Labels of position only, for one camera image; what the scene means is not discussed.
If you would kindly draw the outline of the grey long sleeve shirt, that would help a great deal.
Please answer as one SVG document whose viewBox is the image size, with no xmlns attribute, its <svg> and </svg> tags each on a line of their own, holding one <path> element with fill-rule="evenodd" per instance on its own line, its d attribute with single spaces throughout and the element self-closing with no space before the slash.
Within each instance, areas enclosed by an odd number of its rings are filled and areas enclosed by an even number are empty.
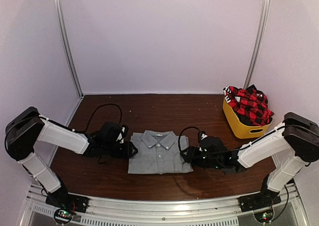
<svg viewBox="0 0 319 226">
<path fill-rule="evenodd" d="M 190 173 L 193 168 L 180 155 L 180 149 L 189 147 L 187 136 L 178 137 L 173 131 L 146 130 L 134 132 L 131 142 L 138 153 L 129 159 L 129 174 L 177 174 Z"/>
</svg>

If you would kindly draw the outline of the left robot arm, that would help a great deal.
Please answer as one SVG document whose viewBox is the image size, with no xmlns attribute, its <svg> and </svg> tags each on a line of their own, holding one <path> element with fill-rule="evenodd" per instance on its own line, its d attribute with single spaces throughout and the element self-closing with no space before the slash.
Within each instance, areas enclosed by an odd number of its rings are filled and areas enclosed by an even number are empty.
<svg viewBox="0 0 319 226">
<path fill-rule="evenodd" d="M 128 126 L 105 122 L 93 133 L 62 125 L 29 107 L 5 127 L 4 147 L 7 154 L 42 186 L 48 198 L 61 208 L 72 203 L 63 181 L 37 153 L 35 145 L 43 144 L 72 151 L 84 157 L 130 159 L 138 149 L 125 137 Z"/>
</svg>

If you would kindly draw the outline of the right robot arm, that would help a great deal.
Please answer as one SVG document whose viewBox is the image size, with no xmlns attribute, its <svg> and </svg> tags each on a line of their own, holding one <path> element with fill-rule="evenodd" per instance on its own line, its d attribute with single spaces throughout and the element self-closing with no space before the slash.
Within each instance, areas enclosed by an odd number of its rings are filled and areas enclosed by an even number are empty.
<svg viewBox="0 0 319 226">
<path fill-rule="evenodd" d="M 319 126 L 293 112 L 285 114 L 282 123 L 265 135 L 229 150 L 218 137 L 198 131 L 198 147 L 180 148 L 182 159 L 201 168 L 214 168 L 225 174 L 241 173 L 256 163 L 282 151 L 289 151 L 284 162 L 264 180 L 255 201 L 265 207 L 273 202 L 285 185 L 303 167 L 319 159 Z"/>
</svg>

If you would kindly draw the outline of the yellow plastic bin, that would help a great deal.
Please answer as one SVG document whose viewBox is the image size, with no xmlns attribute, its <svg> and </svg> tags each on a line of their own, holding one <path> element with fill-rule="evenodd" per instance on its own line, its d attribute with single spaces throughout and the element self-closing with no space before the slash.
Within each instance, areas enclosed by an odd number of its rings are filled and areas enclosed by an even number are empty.
<svg viewBox="0 0 319 226">
<path fill-rule="evenodd" d="M 238 139 L 258 138 L 265 134 L 266 130 L 270 126 L 270 124 L 264 126 L 244 125 L 225 99 L 223 99 L 222 109 L 233 134 Z"/>
</svg>

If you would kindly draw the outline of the red black plaid shirt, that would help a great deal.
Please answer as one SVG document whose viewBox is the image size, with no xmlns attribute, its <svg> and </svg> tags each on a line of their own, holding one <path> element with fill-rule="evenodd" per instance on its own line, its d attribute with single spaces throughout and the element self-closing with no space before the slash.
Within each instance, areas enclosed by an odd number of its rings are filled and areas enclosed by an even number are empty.
<svg viewBox="0 0 319 226">
<path fill-rule="evenodd" d="M 226 102 L 242 124 L 265 126 L 272 122 L 274 112 L 268 107 L 268 98 L 255 85 L 246 89 L 227 86 L 223 93 Z"/>
</svg>

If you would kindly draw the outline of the left circuit board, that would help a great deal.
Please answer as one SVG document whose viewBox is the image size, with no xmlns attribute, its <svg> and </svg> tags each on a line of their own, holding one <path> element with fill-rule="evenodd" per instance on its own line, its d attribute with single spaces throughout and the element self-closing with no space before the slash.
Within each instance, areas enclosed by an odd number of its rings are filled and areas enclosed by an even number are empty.
<svg viewBox="0 0 319 226">
<path fill-rule="evenodd" d="M 63 209 L 57 209 L 53 214 L 53 218 L 58 224 L 68 224 L 73 220 L 73 216 L 72 213 Z"/>
</svg>

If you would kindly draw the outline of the circuit board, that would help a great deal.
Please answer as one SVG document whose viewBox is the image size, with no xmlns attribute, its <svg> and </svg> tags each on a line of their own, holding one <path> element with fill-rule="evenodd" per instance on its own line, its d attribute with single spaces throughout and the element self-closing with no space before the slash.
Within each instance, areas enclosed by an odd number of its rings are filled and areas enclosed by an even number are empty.
<svg viewBox="0 0 319 226">
<path fill-rule="evenodd" d="M 53 214 L 53 218 L 58 224 L 68 224 L 73 220 L 73 216 L 72 213 L 63 209 L 57 209 Z"/>
<path fill-rule="evenodd" d="M 254 213 L 254 218 L 257 222 L 265 224 L 270 222 L 274 218 L 273 210 L 265 210 Z"/>
</svg>

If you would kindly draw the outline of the right circuit board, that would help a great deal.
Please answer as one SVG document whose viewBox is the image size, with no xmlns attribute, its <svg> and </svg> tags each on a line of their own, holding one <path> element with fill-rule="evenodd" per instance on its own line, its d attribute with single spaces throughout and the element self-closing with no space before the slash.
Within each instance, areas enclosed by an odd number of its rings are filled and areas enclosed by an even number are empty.
<svg viewBox="0 0 319 226">
<path fill-rule="evenodd" d="M 270 222 L 274 218 L 273 210 L 265 210 L 254 213 L 254 218 L 257 222 L 265 224 Z"/>
</svg>

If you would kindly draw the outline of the front aluminium rail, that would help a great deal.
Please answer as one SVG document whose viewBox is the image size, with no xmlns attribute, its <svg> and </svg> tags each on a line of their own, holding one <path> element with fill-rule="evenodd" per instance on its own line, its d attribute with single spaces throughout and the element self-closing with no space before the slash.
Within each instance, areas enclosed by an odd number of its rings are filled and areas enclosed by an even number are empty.
<svg viewBox="0 0 319 226">
<path fill-rule="evenodd" d="M 259 223 L 255 211 L 243 212 L 239 198 L 251 194 L 186 201 L 130 201 L 86 196 L 85 213 L 76 213 L 66 226 L 310 226 L 294 183 L 289 201 L 271 224 Z M 56 207 L 45 203 L 41 187 L 32 184 L 18 226 L 57 226 Z"/>
</svg>

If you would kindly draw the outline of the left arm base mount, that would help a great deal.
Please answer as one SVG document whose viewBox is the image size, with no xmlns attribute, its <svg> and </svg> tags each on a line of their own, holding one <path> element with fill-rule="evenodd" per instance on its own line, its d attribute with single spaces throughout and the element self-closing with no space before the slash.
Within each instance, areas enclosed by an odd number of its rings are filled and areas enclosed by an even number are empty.
<svg viewBox="0 0 319 226">
<path fill-rule="evenodd" d="M 45 203 L 70 212 L 86 213 L 89 199 L 73 194 L 51 194 L 46 197 Z"/>
</svg>

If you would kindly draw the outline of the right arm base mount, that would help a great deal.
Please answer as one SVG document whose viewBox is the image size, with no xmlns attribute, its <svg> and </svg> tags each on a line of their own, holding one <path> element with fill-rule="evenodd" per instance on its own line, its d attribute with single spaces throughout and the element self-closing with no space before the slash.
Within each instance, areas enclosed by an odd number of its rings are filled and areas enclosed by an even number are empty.
<svg viewBox="0 0 319 226">
<path fill-rule="evenodd" d="M 241 196 L 238 200 L 241 212 L 269 208 L 271 205 L 279 204 L 281 202 L 281 198 L 279 195 L 262 192 Z"/>
</svg>

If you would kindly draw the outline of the left aluminium frame post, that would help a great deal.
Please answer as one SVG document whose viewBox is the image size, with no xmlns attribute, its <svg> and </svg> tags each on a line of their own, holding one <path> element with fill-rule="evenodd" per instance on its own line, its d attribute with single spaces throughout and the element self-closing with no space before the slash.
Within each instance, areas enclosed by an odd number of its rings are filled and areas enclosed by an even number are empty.
<svg viewBox="0 0 319 226">
<path fill-rule="evenodd" d="M 82 98 L 84 96 L 82 88 L 80 86 L 79 78 L 75 69 L 74 65 L 74 60 L 70 48 L 70 43 L 67 35 L 67 28 L 64 20 L 64 14 L 63 14 L 63 7 L 62 7 L 62 1 L 61 0 L 54 0 L 55 4 L 55 9 L 56 9 L 56 14 L 57 14 L 57 20 L 58 20 L 58 25 L 59 25 L 59 30 L 60 30 L 60 35 L 62 39 L 62 45 L 63 45 L 63 50 L 65 53 L 66 61 L 67 61 L 67 66 L 71 74 L 71 78 L 77 93 L 77 96 L 79 98 Z"/>
</svg>

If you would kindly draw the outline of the aluminium frame post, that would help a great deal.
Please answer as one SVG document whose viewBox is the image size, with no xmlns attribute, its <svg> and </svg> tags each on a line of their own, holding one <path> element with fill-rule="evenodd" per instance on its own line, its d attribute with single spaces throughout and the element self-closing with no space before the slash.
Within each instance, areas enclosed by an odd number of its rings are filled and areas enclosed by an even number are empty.
<svg viewBox="0 0 319 226">
<path fill-rule="evenodd" d="M 57 20 L 58 20 L 58 25 L 59 25 L 59 30 L 60 30 L 60 35 L 62 39 L 62 45 L 63 45 L 63 50 L 65 53 L 66 61 L 67 61 L 67 66 L 71 74 L 71 78 L 77 93 L 77 96 L 79 98 L 82 98 L 84 96 L 82 88 L 80 86 L 79 78 L 75 69 L 74 65 L 74 60 L 70 48 L 70 43 L 67 35 L 67 28 L 64 20 L 64 14 L 63 14 L 63 7 L 62 7 L 62 1 L 61 0 L 54 0 L 55 4 L 55 9 L 56 9 L 56 14 L 57 14 Z"/>
<path fill-rule="evenodd" d="M 265 33 L 267 21 L 268 21 L 270 5 L 271 5 L 271 0 L 262 0 L 260 19 L 259 19 L 259 24 L 257 28 L 257 35 L 256 35 L 254 47 L 253 47 L 253 52 L 252 52 L 252 57 L 250 60 L 248 72 L 247 72 L 245 83 L 244 83 L 244 88 L 247 88 L 251 85 L 251 81 L 253 78 L 254 70 L 257 65 L 259 53 L 262 46 L 262 40 L 264 37 L 264 33 Z"/>
</svg>

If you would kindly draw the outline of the right aluminium frame post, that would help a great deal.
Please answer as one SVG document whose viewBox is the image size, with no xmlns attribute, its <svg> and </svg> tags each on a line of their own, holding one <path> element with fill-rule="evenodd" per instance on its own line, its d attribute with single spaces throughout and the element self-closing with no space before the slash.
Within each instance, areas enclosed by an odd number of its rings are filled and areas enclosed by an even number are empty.
<svg viewBox="0 0 319 226">
<path fill-rule="evenodd" d="M 247 88 L 251 85 L 251 81 L 253 78 L 254 70 L 257 65 L 259 53 L 262 46 L 262 40 L 264 37 L 264 33 L 265 33 L 267 21 L 268 21 L 270 5 L 271 5 L 271 0 L 262 0 L 260 19 L 259 19 L 259 24 L 257 28 L 257 35 L 256 35 L 254 47 L 253 47 L 253 52 L 252 52 L 252 57 L 250 60 L 248 72 L 247 72 L 245 83 L 244 83 L 244 88 Z"/>
</svg>

